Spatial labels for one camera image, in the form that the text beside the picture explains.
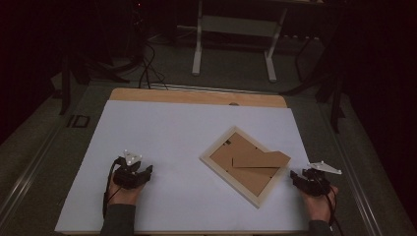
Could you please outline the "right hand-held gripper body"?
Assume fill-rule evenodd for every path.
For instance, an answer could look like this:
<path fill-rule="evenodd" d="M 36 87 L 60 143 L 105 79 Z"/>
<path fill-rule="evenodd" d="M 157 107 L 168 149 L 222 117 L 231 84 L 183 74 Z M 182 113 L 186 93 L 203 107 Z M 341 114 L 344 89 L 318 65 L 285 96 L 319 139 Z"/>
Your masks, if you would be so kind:
<path fill-rule="evenodd" d="M 307 181 L 305 193 L 314 197 L 327 195 L 330 192 L 330 181 L 326 178 L 327 173 L 341 175 L 342 171 L 324 161 L 309 163 L 308 169 L 302 170 L 302 175 Z"/>

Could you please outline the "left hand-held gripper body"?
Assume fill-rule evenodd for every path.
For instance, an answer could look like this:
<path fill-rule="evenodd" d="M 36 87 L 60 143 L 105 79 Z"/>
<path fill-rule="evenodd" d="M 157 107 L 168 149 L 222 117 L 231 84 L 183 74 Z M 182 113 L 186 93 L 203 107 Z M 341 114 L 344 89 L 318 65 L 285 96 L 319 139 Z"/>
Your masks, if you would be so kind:
<path fill-rule="evenodd" d="M 144 185 L 147 181 L 147 173 L 138 172 L 142 164 L 142 157 L 138 154 L 123 151 L 123 155 L 116 159 L 119 167 L 114 171 L 113 181 L 116 185 L 131 190 Z"/>

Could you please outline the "wooden picture frame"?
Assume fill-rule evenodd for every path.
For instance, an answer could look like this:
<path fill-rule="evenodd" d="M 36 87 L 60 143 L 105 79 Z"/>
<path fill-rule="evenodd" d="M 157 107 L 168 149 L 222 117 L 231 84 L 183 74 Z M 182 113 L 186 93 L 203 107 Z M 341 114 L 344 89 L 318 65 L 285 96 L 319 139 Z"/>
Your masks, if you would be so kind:
<path fill-rule="evenodd" d="M 234 126 L 200 160 L 250 204 L 260 208 L 291 158 L 279 150 L 268 150 Z"/>

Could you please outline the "person's left hand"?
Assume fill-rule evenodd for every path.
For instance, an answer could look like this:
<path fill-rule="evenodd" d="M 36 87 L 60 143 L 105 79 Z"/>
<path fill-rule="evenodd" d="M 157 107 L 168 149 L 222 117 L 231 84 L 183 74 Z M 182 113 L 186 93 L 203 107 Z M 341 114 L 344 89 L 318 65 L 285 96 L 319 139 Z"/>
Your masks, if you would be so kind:
<path fill-rule="evenodd" d="M 134 206 L 141 194 L 144 185 L 126 190 L 116 185 L 113 180 L 110 180 L 109 184 L 109 200 L 110 205 L 132 205 Z"/>

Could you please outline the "person's right hand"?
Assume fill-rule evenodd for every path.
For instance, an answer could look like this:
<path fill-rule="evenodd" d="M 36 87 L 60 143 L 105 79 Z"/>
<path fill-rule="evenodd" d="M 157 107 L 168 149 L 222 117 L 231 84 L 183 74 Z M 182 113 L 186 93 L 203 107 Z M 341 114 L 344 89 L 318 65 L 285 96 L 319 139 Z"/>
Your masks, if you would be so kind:
<path fill-rule="evenodd" d="M 337 194 L 338 189 L 335 186 L 331 186 L 331 190 L 326 197 L 313 197 L 301 192 L 309 218 L 311 220 L 323 220 L 329 223 L 334 215 Z"/>

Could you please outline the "large white paper sheet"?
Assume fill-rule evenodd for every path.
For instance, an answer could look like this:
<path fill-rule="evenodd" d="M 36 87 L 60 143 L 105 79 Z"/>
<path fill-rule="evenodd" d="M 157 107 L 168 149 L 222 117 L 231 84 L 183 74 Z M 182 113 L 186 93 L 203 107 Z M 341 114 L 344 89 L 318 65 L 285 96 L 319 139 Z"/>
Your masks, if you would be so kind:
<path fill-rule="evenodd" d="M 115 101 L 106 103 L 62 208 L 56 231 L 92 233 L 102 225 L 109 168 L 128 150 L 152 166 L 137 207 L 139 233 L 274 233 L 306 230 L 298 190 L 283 175 L 254 207 L 210 170 L 202 154 L 237 127 L 269 150 L 289 155 L 290 169 L 309 161 L 288 108 Z"/>

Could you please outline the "black metal stand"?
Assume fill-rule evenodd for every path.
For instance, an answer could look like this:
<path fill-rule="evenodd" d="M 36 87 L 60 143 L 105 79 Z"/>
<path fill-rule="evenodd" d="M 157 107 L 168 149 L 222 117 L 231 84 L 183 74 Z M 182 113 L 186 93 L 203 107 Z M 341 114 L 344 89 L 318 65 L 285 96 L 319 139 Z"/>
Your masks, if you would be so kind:
<path fill-rule="evenodd" d="M 74 76 L 79 84 L 86 85 L 90 81 L 88 68 L 92 68 L 101 76 L 113 82 L 127 83 L 127 80 L 117 76 L 117 73 L 133 69 L 140 62 L 141 60 L 138 57 L 134 57 L 128 64 L 110 68 L 103 66 L 80 51 L 66 51 L 62 58 L 60 115 L 64 115 L 71 105 L 71 76 Z"/>
<path fill-rule="evenodd" d="M 320 88 L 315 95 L 316 101 L 324 103 L 332 97 L 329 122 L 332 129 L 338 134 L 338 118 L 343 115 L 340 109 L 342 85 L 343 80 L 345 79 L 343 60 L 333 43 L 333 32 L 321 29 L 318 32 L 317 38 L 322 43 L 324 51 L 318 59 L 313 71 L 306 77 L 300 86 L 281 91 L 280 94 L 295 95 L 305 89 L 320 85 Z"/>

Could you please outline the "metal floor rail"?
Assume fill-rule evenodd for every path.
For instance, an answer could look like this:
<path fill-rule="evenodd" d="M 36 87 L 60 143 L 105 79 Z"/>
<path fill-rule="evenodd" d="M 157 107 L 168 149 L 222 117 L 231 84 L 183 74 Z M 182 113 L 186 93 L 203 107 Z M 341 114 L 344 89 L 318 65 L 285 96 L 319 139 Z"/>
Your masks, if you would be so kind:
<path fill-rule="evenodd" d="M 362 220 L 365 224 L 369 236 L 383 236 L 381 227 L 376 221 L 374 212 L 369 205 L 368 198 L 362 188 L 359 178 L 355 172 L 354 166 L 350 160 L 347 149 L 342 143 L 340 134 L 333 133 L 334 141 L 337 145 L 338 151 L 341 155 L 341 161 L 343 162 L 343 173 L 349 183 L 353 198 L 355 199 L 356 206 L 359 209 Z"/>
<path fill-rule="evenodd" d="M 20 202 L 25 197 L 40 168 L 40 165 L 44 162 L 46 154 L 50 150 L 55 137 L 60 133 L 60 131 L 61 127 L 58 126 L 53 128 L 48 133 L 45 140 L 36 150 L 34 157 L 30 160 L 29 166 L 15 182 L 11 192 L 7 195 L 5 201 L 0 205 L 0 229 L 6 227 L 7 221 L 11 218 L 12 214 L 16 211 Z"/>

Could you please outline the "black floor bracket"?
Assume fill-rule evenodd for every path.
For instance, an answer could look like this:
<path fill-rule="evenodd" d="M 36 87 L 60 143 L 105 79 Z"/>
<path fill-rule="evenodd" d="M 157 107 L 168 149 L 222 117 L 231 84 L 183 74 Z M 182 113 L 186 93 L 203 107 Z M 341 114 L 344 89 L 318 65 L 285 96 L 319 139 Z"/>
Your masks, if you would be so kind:
<path fill-rule="evenodd" d="M 89 125 L 90 117 L 85 115 L 71 115 L 66 125 L 67 128 L 86 128 Z"/>

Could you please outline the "white metal table frame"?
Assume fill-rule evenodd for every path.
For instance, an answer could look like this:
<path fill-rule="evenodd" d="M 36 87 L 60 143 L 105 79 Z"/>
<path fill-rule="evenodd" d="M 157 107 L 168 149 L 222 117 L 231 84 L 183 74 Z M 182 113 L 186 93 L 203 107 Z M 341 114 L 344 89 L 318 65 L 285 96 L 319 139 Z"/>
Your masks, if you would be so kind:
<path fill-rule="evenodd" d="M 274 53 L 277 41 L 280 37 L 280 33 L 287 15 L 287 11 L 287 8 L 283 8 L 280 11 L 279 18 L 276 22 L 220 17 L 213 15 L 205 15 L 203 13 L 203 0 L 199 0 L 197 17 L 197 41 L 193 60 L 192 75 L 198 76 L 201 71 L 203 54 L 203 32 L 212 31 L 250 36 L 270 37 L 271 44 L 269 49 L 264 52 L 264 58 L 268 72 L 268 79 L 271 83 L 276 83 L 277 76 L 272 61 L 272 55 Z"/>

